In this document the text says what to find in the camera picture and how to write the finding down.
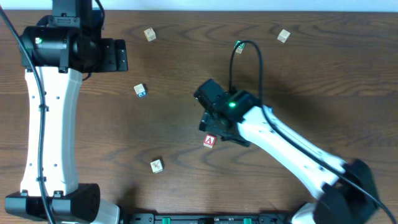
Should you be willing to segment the red letter A block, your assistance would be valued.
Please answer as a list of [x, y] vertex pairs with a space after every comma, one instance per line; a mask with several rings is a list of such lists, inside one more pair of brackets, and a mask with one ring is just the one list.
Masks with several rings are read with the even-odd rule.
[[215, 141], [216, 141], [216, 137], [215, 136], [207, 134], [205, 136], [203, 145], [206, 146], [206, 147], [209, 147], [209, 148], [213, 148], [213, 146], [215, 145]]

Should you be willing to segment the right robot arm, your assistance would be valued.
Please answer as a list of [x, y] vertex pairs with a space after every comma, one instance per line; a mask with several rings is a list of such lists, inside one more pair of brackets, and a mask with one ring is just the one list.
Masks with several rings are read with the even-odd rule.
[[366, 223], [379, 209], [373, 175], [363, 161], [347, 163], [320, 149], [245, 90], [224, 91], [209, 79], [193, 95], [205, 109], [201, 131], [242, 146], [255, 144], [291, 171], [316, 200], [289, 215], [286, 223]]

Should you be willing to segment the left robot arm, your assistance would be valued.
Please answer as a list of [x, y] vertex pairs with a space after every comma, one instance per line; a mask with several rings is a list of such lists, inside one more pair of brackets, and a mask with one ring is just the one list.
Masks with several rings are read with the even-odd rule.
[[75, 164], [76, 106], [93, 73], [128, 70], [126, 44], [105, 39], [99, 1], [56, 0], [52, 13], [15, 38], [29, 93], [29, 142], [18, 192], [5, 199], [8, 214], [46, 223], [129, 222], [101, 198], [97, 184], [79, 181]]

